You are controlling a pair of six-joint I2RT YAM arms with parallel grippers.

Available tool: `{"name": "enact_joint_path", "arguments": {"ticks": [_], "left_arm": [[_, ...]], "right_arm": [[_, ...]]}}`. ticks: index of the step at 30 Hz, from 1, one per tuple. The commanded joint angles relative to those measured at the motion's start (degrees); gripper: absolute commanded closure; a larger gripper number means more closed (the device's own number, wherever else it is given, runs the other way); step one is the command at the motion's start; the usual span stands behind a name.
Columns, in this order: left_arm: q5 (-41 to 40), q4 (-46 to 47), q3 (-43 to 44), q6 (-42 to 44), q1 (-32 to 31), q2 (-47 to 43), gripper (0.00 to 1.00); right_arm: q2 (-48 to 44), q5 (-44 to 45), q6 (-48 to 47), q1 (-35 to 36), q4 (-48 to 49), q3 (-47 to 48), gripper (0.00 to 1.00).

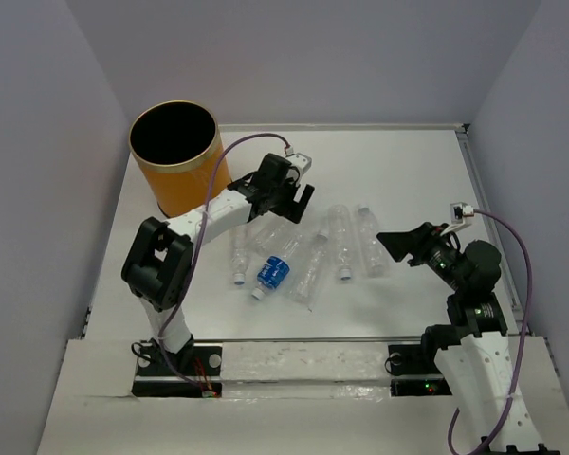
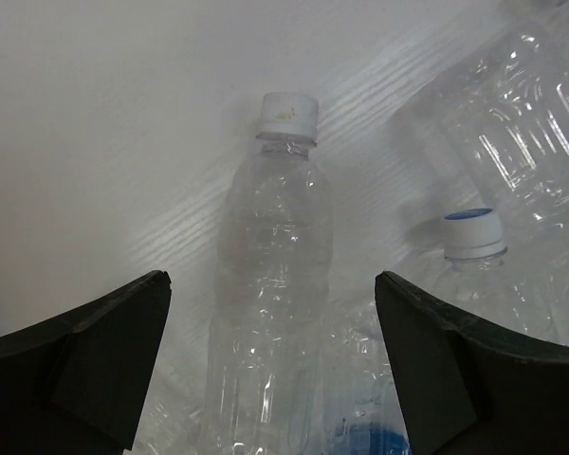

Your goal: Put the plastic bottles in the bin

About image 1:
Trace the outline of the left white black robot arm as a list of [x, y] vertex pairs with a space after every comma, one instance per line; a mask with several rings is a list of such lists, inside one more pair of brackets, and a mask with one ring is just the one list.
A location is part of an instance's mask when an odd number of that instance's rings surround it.
[[185, 372], [193, 356], [193, 335], [180, 305], [200, 247], [268, 212], [298, 224], [314, 192], [307, 185], [296, 197], [311, 163], [303, 154], [268, 154], [257, 171], [230, 183], [207, 204], [164, 222], [150, 217], [141, 223], [121, 277], [146, 310], [157, 361], [166, 372]]

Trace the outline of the blue label plastic bottle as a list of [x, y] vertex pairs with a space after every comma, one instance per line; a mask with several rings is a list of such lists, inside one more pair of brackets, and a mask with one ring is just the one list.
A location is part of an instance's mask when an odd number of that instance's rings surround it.
[[251, 296], [262, 300], [275, 292], [290, 272], [288, 262], [278, 256], [269, 256], [256, 277]]

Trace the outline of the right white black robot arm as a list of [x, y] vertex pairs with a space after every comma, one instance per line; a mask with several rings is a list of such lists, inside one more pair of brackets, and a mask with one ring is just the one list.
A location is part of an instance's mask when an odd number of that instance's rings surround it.
[[494, 293], [502, 256], [493, 244], [452, 242], [448, 225], [425, 223], [407, 232], [380, 232], [392, 259], [425, 265], [452, 290], [449, 323], [426, 328], [417, 349], [419, 364], [440, 372], [464, 419], [476, 454], [546, 454], [519, 387], [522, 355], [512, 355], [508, 328]]

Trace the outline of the clear crushed bottle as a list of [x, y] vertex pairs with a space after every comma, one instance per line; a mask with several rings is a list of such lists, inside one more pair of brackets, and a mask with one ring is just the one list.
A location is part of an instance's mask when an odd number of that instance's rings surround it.
[[309, 242], [290, 285], [289, 297], [294, 302], [311, 306], [326, 268], [328, 241], [328, 234], [319, 230]]

